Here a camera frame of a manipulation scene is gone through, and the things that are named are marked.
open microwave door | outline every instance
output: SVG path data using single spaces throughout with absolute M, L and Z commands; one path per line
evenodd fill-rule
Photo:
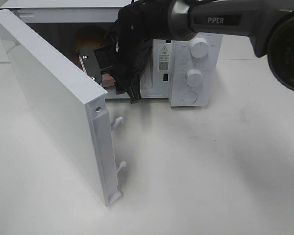
M 34 114 L 109 205 L 121 193 L 106 91 L 9 10 L 0 38 Z

white microwave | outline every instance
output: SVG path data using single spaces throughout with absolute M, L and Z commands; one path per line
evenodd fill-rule
M 0 8 L 0 38 L 36 117 L 56 139 L 105 205 L 121 193 L 105 99 L 129 98 L 104 89 L 74 64 L 73 38 L 88 25 L 108 30 L 127 0 L 9 0 Z M 171 106 L 208 103 L 222 35 L 189 42 L 154 40 L 141 77 L 142 98 Z

control knob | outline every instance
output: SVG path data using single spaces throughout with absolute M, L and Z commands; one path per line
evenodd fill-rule
M 186 83 L 190 87 L 198 87 L 203 82 L 203 75 L 199 70 L 189 70 L 186 73 Z
M 190 51 L 193 57 L 202 58 L 209 53 L 209 42 L 202 37 L 195 38 L 190 43 Z

warning label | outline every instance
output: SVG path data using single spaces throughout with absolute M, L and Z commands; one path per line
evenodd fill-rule
M 164 43 L 158 45 L 158 71 L 168 73 L 170 71 L 170 59 L 171 59 L 171 44 Z

piper logo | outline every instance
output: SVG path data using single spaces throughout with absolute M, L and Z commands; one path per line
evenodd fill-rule
M 208 24 L 224 24 L 223 17 L 208 17 Z

